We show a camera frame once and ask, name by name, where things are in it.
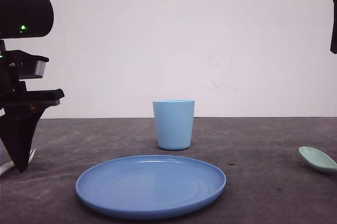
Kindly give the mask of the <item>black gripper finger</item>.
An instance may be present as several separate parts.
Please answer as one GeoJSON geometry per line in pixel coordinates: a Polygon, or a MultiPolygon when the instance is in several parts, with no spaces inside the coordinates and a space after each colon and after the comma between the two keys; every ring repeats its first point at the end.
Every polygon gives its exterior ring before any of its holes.
{"type": "Polygon", "coordinates": [[[333,2],[333,26],[332,26],[332,37],[331,37],[331,45],[330,45],[330,51],[333,54],[337,53],[337,48],[336,48],[336,35],[337,35],[337,4],[336,4],[336,0],[332,0],[333,2]]]}

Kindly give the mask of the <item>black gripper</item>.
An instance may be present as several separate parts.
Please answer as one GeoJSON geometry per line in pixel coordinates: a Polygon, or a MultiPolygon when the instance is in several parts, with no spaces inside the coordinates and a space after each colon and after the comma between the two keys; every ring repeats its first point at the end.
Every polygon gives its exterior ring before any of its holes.
{"type": "Polygon", "coordinates": [[[19,53],[22,50],[7,50],[1,40],[1,141],[14,166],[24,172],[28,167],[37,123],[49,106],[57,106],[65,97],[61,89],[29,91],[26,79],[18,78],[21,66],[19,53]]]}

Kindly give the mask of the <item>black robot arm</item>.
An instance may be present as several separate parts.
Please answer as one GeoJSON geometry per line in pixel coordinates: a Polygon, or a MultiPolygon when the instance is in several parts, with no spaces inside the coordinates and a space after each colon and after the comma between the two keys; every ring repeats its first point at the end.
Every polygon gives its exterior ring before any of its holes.
{"type": "Polygon", "coordinates": [[[24,172],[34,157],[31,148],[37,123],[46,108],[57,106],[61,89],[28,91],[25,80],[42,78],[47,57],[7,50],[5,39],[44,37],[53,27],[50,0],[1,0],[1,141],[11,160],[1,173],[24,172]]]}

